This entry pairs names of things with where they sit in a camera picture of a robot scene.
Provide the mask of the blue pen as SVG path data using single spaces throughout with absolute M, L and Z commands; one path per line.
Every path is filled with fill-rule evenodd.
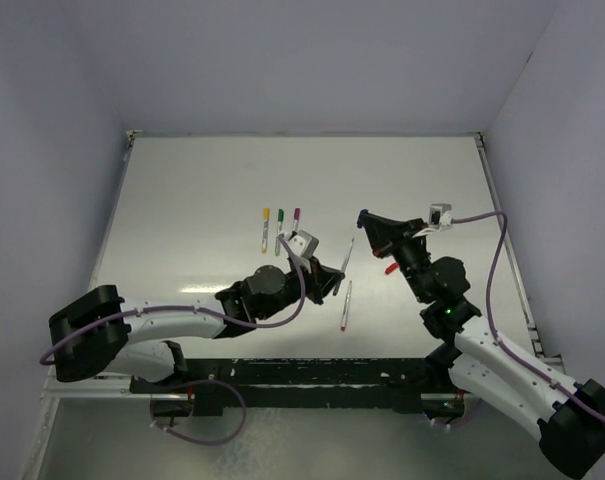
M 340 272 L 342 274 L 342 277 L 340 280 L 338 280 L 338 282 L 335 284 L 333 290 L 332 290 L 332 295 L 333 296 L 337 296 L 342 284 L 342 281 L 344 280 L 345 276 L 346 276 L 346 269 L 348 267 L 348 263 L 350 261 L 351 255 L 352 255 L 352 251 L 353 251 L 353 247 L 354 247 L 354 242 L 355 242 L 355 238 L 351 238 L 350 242 L 349 242 L 349 246 L 347 249 L 347 252 L 344 256 L 341 268 L 340 268 Z

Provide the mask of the green pen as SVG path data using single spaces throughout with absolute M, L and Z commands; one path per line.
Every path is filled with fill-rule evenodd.
M 274 254 L 275 256 L 279 256 L 281 252 L 281 243 L 279 241 L 280 235 L 283 233 L 283 222 L 278 222 L 278 213 L 277 213 L 277 221 L 276 221 L 276 235 L 274 241 Z

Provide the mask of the yellow pen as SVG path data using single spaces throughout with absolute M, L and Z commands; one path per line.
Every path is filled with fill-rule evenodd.
M 268 220 L 265 220 L 265 219 L 263 219 L 263 215 L 262 215 L 261 252 L 263 254 L 266 254 L 266 252 L 268 251 L 269 223 L 270 223 L 270 218 Z

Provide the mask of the blue pen cap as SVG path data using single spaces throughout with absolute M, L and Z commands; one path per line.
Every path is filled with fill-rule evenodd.
M 363 227 L 363 221 L 367 218 L 369 211 L 367 209 L 362 209 L 357 218 L 357 227 L 361 229 Z

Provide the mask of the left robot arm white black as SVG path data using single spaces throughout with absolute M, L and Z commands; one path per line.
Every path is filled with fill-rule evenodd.
M 317 258 L 289 266 L 262 266 L 188 305 L 128 301 L 115 286 L 99 286 L 50 317 L 52 345 L 39 362 L 53 366 L 60 382 L 117 373 L 176 392 L 188 378 L 180 338 L 231 339 L 283 327 L 305 303 L 323 304 L 345 277 Z

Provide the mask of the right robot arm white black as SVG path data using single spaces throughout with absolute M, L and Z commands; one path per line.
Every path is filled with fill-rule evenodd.
M 456 222 L 449 205 L 434 204 L 428 220 L 397 221 L 363 210 L 357 226 L 374 257 L 398 265 L 425 306 L 424 326 L 442 343 L 438 360 L 427 366 L 428 383 L 476 395 L 526 430 L 558 471 L 582 479 L 605 454 L 605 387 L 547 365 L 501 332 L 490 308 L 467 300 L 471 285 L 463 262 L 434 260 L 427 249 L 428 235 Z

